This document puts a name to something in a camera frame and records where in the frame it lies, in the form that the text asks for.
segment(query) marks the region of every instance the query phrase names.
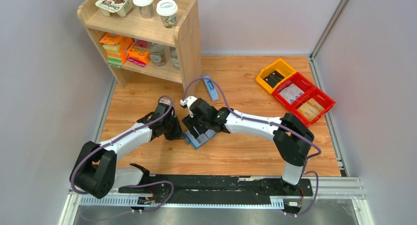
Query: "toothpaste box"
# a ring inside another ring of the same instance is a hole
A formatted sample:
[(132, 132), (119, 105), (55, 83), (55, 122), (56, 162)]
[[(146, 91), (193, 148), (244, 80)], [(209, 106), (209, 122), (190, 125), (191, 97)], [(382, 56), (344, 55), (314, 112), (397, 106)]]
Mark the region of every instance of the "toothpaste box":
[[(203, 75), (203, 77), (210, 78), (210, 75), (206, 74), (206, 75)], [(204, 85), (206, 86), (207, 93), (211, 98), (211, 101), (215, 102), (215, 101), (220, 100), (219, 94), (217, 93), (217, 90), (214, 87), (214, 84), (210, 80), (204, 79), (203, 81), (204, 81)]]

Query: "white cup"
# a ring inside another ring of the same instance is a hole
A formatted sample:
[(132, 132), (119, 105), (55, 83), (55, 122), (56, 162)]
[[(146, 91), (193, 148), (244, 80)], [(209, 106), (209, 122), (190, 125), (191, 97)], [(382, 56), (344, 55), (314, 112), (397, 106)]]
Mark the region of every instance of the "white cup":
[(153, 0), (133, 0), (133, 4), (139, 7), (139, 12), (144, 19), (150, 19), (153, 17)]
[(166, 28), (173, 28), (177, 24), (177, 11), (178, 6), (173, 0), (161, 0), (156, 5), (156, 12)]

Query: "yogurt cup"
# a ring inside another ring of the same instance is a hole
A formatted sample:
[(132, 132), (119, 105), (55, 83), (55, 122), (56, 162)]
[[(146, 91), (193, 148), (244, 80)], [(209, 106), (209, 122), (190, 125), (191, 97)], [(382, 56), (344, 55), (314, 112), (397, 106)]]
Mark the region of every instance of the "yogurt cup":
[(95, 5), (100, 8), (103, 15), (109, 17), (111, 13), (117, 13), (125, 17), (132, 9), (131, 0), (98, 0)]
[(150, 19), (153, 17), (153, 0), (133, 0), (133, 4), (138, 6), (139, 12), (144, 19)]
[(156, 5), (156, 12), (166, 28), (173, 28), (177, 24), (177, 11), (178, 6), (173, 0), (160, 0)]

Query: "blue object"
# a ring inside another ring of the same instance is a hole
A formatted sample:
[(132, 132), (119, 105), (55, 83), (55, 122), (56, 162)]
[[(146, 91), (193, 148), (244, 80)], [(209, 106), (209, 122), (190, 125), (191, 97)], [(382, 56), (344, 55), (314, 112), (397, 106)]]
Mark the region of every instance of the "blue object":
[[(203, 77), (210, 79), (210, 75), (208, 74), (203, 75)], [(208, 95), (210, 96), (211, 101), (215, 102), (215, 101), (220, 100), (219, 94), (217, 93), (217, 90), (214, 87), (213, 83), (210, 80), (204, 79), (204, 84), (206, 86), (206, 90), (207, 90)]]
[(187, 144), (190, 144), (194, 149), (200, 148), (202, 145), (204, 145), (207, 141), (212, 139), (216, 135), (216, 132), (212, 129), (208, 129), (207, 132), (201, 134), (198, 136), (197, 139), (194, 138), (194, 136), (190, 133), (190, 131), (186, 131), (184, 133), (184, 138)]

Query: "white robotic arm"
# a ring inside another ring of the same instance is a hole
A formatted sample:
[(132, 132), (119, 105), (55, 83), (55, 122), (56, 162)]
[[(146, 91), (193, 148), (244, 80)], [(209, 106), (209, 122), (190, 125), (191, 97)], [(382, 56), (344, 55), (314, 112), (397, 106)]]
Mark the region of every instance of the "white robotic arm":
[(90, 153), (100, 146), (104, 148), (90, 156), (76, 172), (75, 186), (96, 198), (103, 198), (112, 188), (139, 184), (143, 176), (140, 168), (135, 165), (116, 168), (116, 163), (133, 149), (162, 134), (169, 141), (183, 139), (183, 132), (174, 108), (155, 122), (167, 111), (169, 111), (169, 105), (159, 103), (154, 112), (139, 119), (131, 128), (118, 136), (100, 143), (91, 141), (85, 143), (72, 174), (78, 164)]
[[(283, 124), (313, 141), (314, 135), (293, 114), (287, 113), (284, 117), (261, 117), (234, 111), (238, 115), (236, 116), (226, 107), (217, 110), (203, 99), (194, 96), (181, 100), (180, 104), (190, 112), (182, 121), (195, 138), (211, 129), (215, 132), (250, 134), (274, 142), (285, 160), (282, 180), (293, 186), (298, 184), (310, 145), (296, 136), (288, 135), (287, 131), (278, 126), (267, 124)], [(267, 123), (248, 119), (263, 120)]]

